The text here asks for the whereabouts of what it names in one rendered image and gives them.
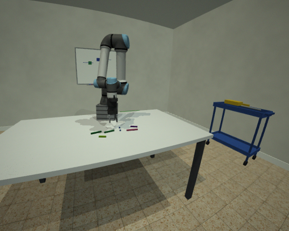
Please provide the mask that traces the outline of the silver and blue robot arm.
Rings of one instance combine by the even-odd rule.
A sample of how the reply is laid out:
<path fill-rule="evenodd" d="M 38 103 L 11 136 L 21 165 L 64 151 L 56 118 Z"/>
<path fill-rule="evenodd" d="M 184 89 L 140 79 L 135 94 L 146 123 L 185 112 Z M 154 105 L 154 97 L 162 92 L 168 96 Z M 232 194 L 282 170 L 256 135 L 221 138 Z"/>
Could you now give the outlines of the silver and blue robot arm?
<path fill-rule="evenodd" d="M 115 48 L 116 52 L 117 78 L 106 78 L 109 53 L 111 51 L 111 48 Z M 98 74 L 97 79 L 94 80 L 94 87 L 101 88 L 101 105 L 107 105 L 107 92 L 117 92 L 117 94 L 121 95 L 126 95 L 128 92 L 129 84 L 125 79 L 125 65 L 126 52 L 129 48 L 129 38 L 126 34 L 108 34 L 104 37 L 100 44 L 101 52 L 98 66 Z"/>

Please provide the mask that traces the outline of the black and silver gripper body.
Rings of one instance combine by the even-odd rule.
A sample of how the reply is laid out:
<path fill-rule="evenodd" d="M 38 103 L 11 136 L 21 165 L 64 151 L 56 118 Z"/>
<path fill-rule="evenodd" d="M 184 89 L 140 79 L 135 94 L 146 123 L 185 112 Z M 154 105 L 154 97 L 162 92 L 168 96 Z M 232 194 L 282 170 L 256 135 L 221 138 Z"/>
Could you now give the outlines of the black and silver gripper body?
<path fill-rule="evenodd" d="M 107 92 L 107 106 L 108 106 L 108 114 L 109 115 L 114 115 L 114 114 L 118 114 L 118 110 L 117 110 L 117 92 L 114 93 L 110 93 Z M 116 97 L 116 98 L 115 98 Z M 111 99 L 113 98 L 113 99 Z"/>

